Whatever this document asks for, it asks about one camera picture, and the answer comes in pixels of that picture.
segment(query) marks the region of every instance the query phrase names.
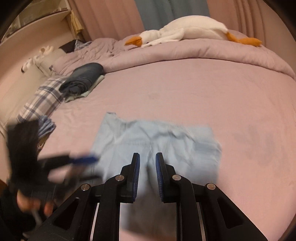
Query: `orange beak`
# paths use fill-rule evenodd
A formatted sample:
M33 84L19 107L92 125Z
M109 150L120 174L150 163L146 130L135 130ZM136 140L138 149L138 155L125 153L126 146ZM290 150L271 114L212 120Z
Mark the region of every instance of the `orange beak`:
M137 47L142 46L142 38L137 36L137 37L132 37L124 45L136 45Z

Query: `stuffed animal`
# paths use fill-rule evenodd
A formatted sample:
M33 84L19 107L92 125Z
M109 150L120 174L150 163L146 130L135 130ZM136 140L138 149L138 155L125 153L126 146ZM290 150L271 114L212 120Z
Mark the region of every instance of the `stuffed animal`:
M193 15L177 18L160 30L144 31L139 36L126 41L125 45L144 48L160 43L199 38L229 40L256 47L262 43L255 38L237 39L223 23L210 17Z

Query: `beige pillow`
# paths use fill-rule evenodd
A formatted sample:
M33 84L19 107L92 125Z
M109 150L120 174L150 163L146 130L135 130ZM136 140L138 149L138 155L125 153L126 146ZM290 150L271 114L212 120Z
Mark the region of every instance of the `beige pillow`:
M66 55L64 50L56 49L48 55L45 55L43 58L36 59L35 65L47 76L51 77L55 75L55 72L52 70L52 65L59 58Z
M6 92L0 100L0 132L3 135L7 123L16 121L26 102L46 80L42 71L33 65Z

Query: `light green folded cloth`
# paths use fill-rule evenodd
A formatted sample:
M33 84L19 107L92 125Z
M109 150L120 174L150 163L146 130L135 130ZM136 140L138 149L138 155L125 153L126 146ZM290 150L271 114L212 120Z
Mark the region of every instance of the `light green folded cloth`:
M72 100L76 100L76 99L79 99L79 98L85 98L87 97L91 92L92 90L104 79L105 77L103 75L101 75L97 80L96 82L89 88L89 90L87 92L84 92L83 94L81 95L72 95L72 96L68 96L67 98L65 98L65 103L67 102L70 102Z

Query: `human hand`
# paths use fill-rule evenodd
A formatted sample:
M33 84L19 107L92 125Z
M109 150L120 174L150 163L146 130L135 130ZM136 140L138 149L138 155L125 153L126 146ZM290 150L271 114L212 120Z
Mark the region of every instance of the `human hand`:
M39 210L41 201L38 199L31 199L24 196L20 190L17 192L17 205L22 212L29 212L32 210ZM49 217L54 208L53 202L47 202L44 206L44 214Z

